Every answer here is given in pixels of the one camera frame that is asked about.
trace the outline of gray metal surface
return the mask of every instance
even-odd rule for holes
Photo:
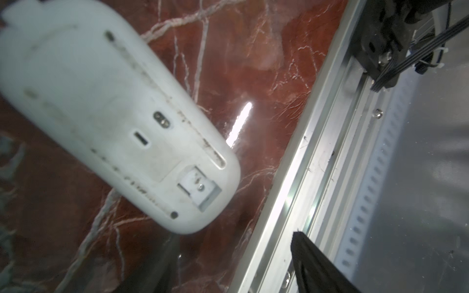
[[[469,1],[453,2],[452,23],[467,13]],[[409,73],[415,89],[403,96],[410,104],[356,263],[335,259],[363,293],[469,292],[469,31],[446,45],[443,68]]]

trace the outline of white computer mouse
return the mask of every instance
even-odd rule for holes
[[[196,232],[233,197],[239,162],[133,28],[93,0],[4,9],[0,91],[170,231]]]

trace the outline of black cable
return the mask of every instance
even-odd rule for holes
[[[448,3],[448,16],[446,18],[446,27],[445,29],[447,30],[449,28],[449,20],[451,18],[451,2]],[[437,66],[441,62],[441,58],[443,57],[443,50],[440,50],[440,53],[438,55],[437,59]]]
[[[461,31],[469,27],[469,15],[458,21],[456,24],[443,31],[441,34],[437,35],[433,40],[423,45],[419,50],[414,54],[408,56],[404,59],[399,65],[390,69],[386,74],[381,78],[375,80],[374,85],[371,87],[372,91],[379,91],[388,81],[393,79],[396,75],[406,70],[412,64],[419,61],[421,58],[426,56],[428,53],[432,52],[436,48],[440,47],[447,40],[456,36]]]

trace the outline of screw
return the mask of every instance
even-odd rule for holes
[[[383,117],[383,115],[384,115],[383,110],[376,109],[372,116],[373,116],[373,118],[381,119],[381,117]]]

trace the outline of red marble surface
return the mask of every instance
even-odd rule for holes
[[[205,229],[181,238],[173,292],[225,292],[337,29],[345,0],[105,0],[149,46],[226,138],[242,180]],[[13,256],[9,286],[111,292],[167,232],[0,99],[1,214]]]

